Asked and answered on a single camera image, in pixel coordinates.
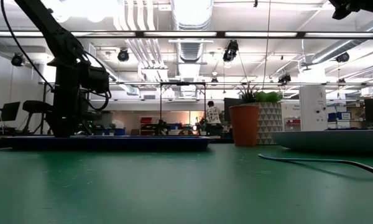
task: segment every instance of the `gray bowl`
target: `gray bowl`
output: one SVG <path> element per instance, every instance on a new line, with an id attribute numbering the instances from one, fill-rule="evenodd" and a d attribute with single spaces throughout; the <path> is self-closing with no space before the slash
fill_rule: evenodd
<path id="1" fill-rule="evenodd" d="M 373 152 L 373 130 L 287 131 L 271 135 L 277 144 L 299 151 Z"/>

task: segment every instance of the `person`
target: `person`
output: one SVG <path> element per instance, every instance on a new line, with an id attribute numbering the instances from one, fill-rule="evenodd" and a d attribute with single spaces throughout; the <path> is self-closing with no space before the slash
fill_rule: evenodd
<path id="1" fill-rule="evenodd" d="M 221 110 L 214 105 L 213 101 L 209 101 L 208 104 L 209 108 L 206 110 L 206 120 L 208 124 L 221 124 L 221 120 L 219 119 Z"/>
<path id="2" fill-rule="evenodd" d="M 209 108 L 206 110 L 207 132 L 211 136 L 223 136 L 223 126 L 221 125 L 222 111 L 214 105 L 213 101 L 209 101 Z"/>

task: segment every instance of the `orange flower pot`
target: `orange flower pot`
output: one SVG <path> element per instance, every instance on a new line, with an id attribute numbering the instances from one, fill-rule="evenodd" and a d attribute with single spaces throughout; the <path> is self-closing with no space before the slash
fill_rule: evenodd
<path id="1" fill-rule="evenodd" d="M 257 142 L 259 107 L 239 105 L 229 108 L 235 146 L 255 146 Z"/>

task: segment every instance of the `green leaves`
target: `green leaves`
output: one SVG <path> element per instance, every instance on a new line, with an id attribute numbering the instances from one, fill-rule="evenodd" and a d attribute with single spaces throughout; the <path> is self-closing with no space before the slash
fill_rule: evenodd
<path id="1" fill-rule="evenodd" d="M 276 103 L 282 99 L 282 96 L 277 92 L 264 93 L 263 91 L 256 93 L 256 102 L 273 102 Z"/>
<path id="2" fill-rule="evenodd" d="M 273 102 L 276 103 L 282 99 L 282 96 L 277 92 L 264 93 L 263 91 L 254 91 L 256 85 L 250 87 L 250 82 L 247 84 L 247 88 L 243 87 L 243 90 L 235 86 L 241 91 L 243 103 L 255 103 L 255 102 Z"/>

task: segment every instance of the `metal spoon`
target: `metal spoon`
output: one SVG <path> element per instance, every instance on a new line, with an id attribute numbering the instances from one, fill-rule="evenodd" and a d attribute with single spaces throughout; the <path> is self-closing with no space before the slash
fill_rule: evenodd
<path id="1" fill-rule="evenodd" d="M 272 161 L 282 161 L 282 162 L 331 162 L 331 163 L 341 163 L 341 164 L 348 164 L 353 165 L 356 167 L 359 167 L 361 169 L 367 170 L 371 173 L 373 173 L 373 167 L 361 164 L 360 162 L 354 162 L 354 161 L 344 161 L 344 160 L 337 160 L 337 159 L 298 159 L 298 158 L 278 158 L 278 157 L 270 157 L 270 156 L 264 156 L 262 154 L 259 154 L 259 157 L 261 159 L 268 159 Z"/>

